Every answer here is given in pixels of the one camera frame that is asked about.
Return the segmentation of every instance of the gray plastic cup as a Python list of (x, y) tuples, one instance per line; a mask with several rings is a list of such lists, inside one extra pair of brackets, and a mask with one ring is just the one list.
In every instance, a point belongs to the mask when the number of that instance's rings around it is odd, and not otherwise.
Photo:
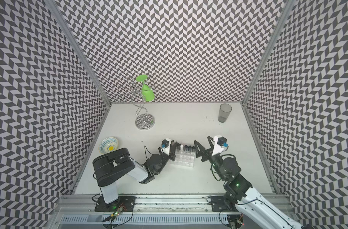
[(219, 111), (219, 122), (226, 122), (227, 117), (229, 116), (231, 110), (233, 108), (227, 104), (227, 103), (223, 103), (220, 105), (220, 111)]

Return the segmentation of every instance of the white table surface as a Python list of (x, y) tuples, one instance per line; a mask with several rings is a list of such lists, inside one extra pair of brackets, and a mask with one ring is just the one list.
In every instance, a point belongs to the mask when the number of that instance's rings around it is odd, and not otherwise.
[[(217, 120), (221, 103), (152, 103), (145, 107), (155, 117), (154, 126), (141, 131), (135, 126), (136, 107), (132, 104), (113, 104), (97, 143), (91, 153), (75, 194), (97, 194), (100, 189), (92, 177), (92, 161), (100, 156), (98, 146), (107, 137), (116, 137), (118, 148), (127, 148), (132, 158), (146, 161), (144, 145), (151, 153), (165, 138), (194, 145), (197, 140), (209, 148), (207, 136), (222, 135), (241, 167), (241, 175), (263, 194), (272, 193), (259, 154), (255, 147), (240, 103), (229, 103), (232, 111), (225, 123)], [(184, 169), (170, 161), (162, 172), (148, 184), (140, 184), (125, 175), (117, 181), (119, 194), (222, 194), (223, 181), (216, 181), (210, 172), (210, 163), (195, 159), (194, 168)]]

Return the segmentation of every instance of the black and white wallpaper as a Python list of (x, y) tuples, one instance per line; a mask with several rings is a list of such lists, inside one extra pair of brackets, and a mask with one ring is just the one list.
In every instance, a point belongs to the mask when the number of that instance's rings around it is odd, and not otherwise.
[(141, 74), (149, 76), (157, 102), (241, 101), (284, 6), (283, 0), (56, 2), (113, 102)]
[(0, 228), (45, 225), (107, 109), (41, 0), (0, 0)]
[(281, 190), (348, 228), (348, 0), (297, 0), (247, 103)]

